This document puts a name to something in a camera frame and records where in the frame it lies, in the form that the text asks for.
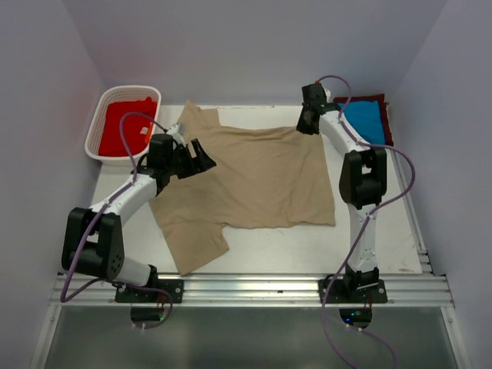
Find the black mount plate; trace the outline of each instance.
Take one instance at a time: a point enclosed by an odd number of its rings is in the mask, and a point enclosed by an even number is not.
[[[317,282],[317,292],[320,296],[320,302],[323,302],[323,296],[326,287],[330,283],[330,278],[320,279]],[[330,293],[327,296],[327,304],[365,304],[372,297],[373,304],[386,304],[387,295],[384,282],[380,279],[377,287],[365,288],[357,291],[348,291],[343,279],[337,279],[331,286]]]
[[[155,288],[168,292],[172,297],[173,304],[180,304],[183,299],[185,283],[182,279],[159,279]],[[146,304],[157,302],[158,293],[143,292],[139,290],[124,289],[116,290],[115,301],[123,304]]]

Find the gray floor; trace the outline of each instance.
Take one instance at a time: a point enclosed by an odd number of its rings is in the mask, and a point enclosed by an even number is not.
[[[335,316],[337,310],[329,310]],[[64,307],[47,368],[346,368],[321,329],[320,309],[176,309],[144,334],[127,307]],[[362,368],[390,368],[384,346],[329,321]],[[390,341],[400,368],[456,368],[439,308],[384,308],[369,327]]]

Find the red cloth in basket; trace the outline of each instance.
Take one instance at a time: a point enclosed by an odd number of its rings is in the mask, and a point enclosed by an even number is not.
[[[126,113],[138,111],[154,118],[157,110],[157,102],[146,98],[139,101],[119,101],[108,105],[106,111],[105,130],[102,133],[101,144],[99,145],[99,155],[121,157],[128,156],[125,146],[120,137],[120,120]],[[131,154],[135,155],[147,147],[152,123],[138,116],[126,118],[123,132],[130,148]]]

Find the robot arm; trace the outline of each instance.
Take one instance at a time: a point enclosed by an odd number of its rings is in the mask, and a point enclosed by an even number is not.
[[[339,190],[348,206],[353,244],[368,213],[381,203],[382,196],[386,193],[386,151],[365,148],[347,134],[338,120],[340,108],[335,103],[327,102],[321,84],[304,86],[302,91],[304,103],[297,130],[307,135],[322,133],[344,157]],[[357,141],[365,142],[343,115],[341,118]],[[380,282],[375,251],[375,228],[376,214],[371,216],[345,267],[344,282],[349,294],[377,288]]]
[[[143,204],[161,193],[172,175],[187,178],[216,165],[198,140],[191,140],[196,155],[193,158],[183,133],[184,127],[178,123],[165,134],[152,135],[146,165],[141,160],[137,173],[105,200],[88,209],[75,208],[70,212],[61,257],[65,270],[70,268],[89,223],[106,205],[82,248],[75,272],[106,281],[155,287],[156,268],[125,257],[122,227]]]

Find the beige cloth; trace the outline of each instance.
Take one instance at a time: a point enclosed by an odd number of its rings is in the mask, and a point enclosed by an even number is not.
[[[334,199],[319,135],[294,127],[221,127],[217,109],[187,102],[178,120],[217,167],[171,183],[150,200],[180,274],[225,253],[222,228],[335,224]]]

